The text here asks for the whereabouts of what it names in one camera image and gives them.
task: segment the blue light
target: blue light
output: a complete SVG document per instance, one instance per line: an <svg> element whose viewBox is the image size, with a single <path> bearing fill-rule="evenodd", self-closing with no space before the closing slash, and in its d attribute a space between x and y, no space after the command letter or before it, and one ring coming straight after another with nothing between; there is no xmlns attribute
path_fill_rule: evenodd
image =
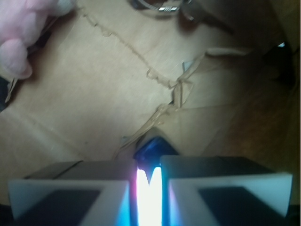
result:
<svg viewBox="0 0 301 226"><path fill-rule="evenodd" d="M281 44L278 45L278 47L281 47L281 48L283 48L284 46L285 46L284 42L282 42Z"/></svg>
<svg viewBox="0 0 301 226"><path fill-rule="evenodd" d="M156 167L148 184L144 170L137 170L137 206L139 226L162 225L162 173Z"/></svg>

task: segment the torn cardboard edge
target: torn cardboard edge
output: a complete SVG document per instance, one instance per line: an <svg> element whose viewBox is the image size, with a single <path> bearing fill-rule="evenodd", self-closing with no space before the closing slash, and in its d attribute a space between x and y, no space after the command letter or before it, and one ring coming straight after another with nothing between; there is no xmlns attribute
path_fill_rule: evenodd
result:
<svg viewBox="0 0 301 226"><path fill-rule="evenodd" d="M160 76L156 71L148 70L147 76L150 79L157 80L159 84L162 84L169 89L173 88L173 101L169 105L160 105L156 112L151 116L149 120L132 136L122 140L119 149L114 153L113 159L116 159L118 154L125 148L130 146L133 142L139 140L144 136L151 128L158 125L160 116L164 114L172 114L182 108L183 104L189 98L189 95L193 89L193 83L188 79L199 68L202 67L202 73L215 70L222 66L220 64L209 63L211 57L244 57L253 52L250 48L209 48L205 54L196 57L189 68L183 68L183 74L177 79L177 81L171 81L165 77Z"/></svg>

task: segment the pink plush toy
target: pink plush toy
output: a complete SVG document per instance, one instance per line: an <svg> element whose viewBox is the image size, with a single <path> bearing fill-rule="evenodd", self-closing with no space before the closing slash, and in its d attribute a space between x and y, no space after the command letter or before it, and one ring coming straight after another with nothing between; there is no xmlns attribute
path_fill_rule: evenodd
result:
<svg viewBox="0 0 301 226"><path fill-rule="evenodd" d="M63 16L76 0L0 0L0 66L17 79L32 74L27 47L39 38L48 16Z"/></svg>

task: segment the glowing light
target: glowing light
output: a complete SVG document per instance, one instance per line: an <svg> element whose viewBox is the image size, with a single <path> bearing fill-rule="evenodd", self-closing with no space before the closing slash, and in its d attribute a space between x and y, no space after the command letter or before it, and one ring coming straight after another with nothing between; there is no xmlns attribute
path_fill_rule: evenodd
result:
<svg viewBox="0 0 301 226"><path fill-rule="evenodd" d="M281 48L283 48L284 46L285 46L284 42L282 42L281 44L278 45L278 47L281 47Z"/></svg>
<svg viewBox="0 0 301 226"><path fill-rule="evenodd" d="M137 170L137 206L139 226L162 225L162 175L156 167L150 185L143 170Z"/></svg>

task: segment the brown cardboard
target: brown cardboard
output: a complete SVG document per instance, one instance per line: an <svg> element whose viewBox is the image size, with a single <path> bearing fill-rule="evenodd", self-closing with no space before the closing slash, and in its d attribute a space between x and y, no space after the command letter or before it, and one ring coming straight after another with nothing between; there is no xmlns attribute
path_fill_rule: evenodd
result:
<svg viewBox="0 0 301 226"><path fill-rule="evenodd" d="M205 24L187 31L179 17L137 11L126 0L79 0L75 13L59 18L45 48L30 56L33 76L0 113L0 203L8 203L7 180L54 162L110 160L154 126L181 154L200 155L229 123L238 101L189 103L200 95L193 93L194 76L223 75L233 62L239 66L237 59L204 58L206 50L265 52L281 36L261 0L250 1L253 7L203 2L233 25L234 36ZM257 18L246 13L250 8L261 12ZM183 73L182 63L193 59Z"/></svg>

